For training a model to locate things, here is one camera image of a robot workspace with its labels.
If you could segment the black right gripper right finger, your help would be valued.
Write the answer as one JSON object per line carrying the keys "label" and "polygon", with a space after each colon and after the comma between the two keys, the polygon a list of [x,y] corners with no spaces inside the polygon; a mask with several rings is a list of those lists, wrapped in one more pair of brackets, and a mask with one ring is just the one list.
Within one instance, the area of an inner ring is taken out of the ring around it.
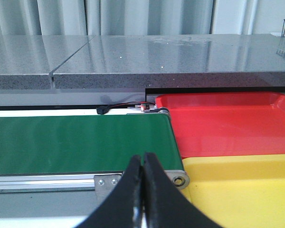
{"label": "black right gripper right finger", "polygon": [[144,155],[145,213],[149,228],[219,228],[173,185],[157,156]]}

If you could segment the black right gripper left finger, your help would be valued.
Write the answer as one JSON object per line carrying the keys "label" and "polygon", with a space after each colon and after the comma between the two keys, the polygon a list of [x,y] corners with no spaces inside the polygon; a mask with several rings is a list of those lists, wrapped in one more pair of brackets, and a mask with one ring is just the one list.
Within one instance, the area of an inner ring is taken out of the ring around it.
{"label": "black right gripper left finger", "polygon": [[133,156],[116,187],[78,228],[140,228],[142,225],[141,157]]}

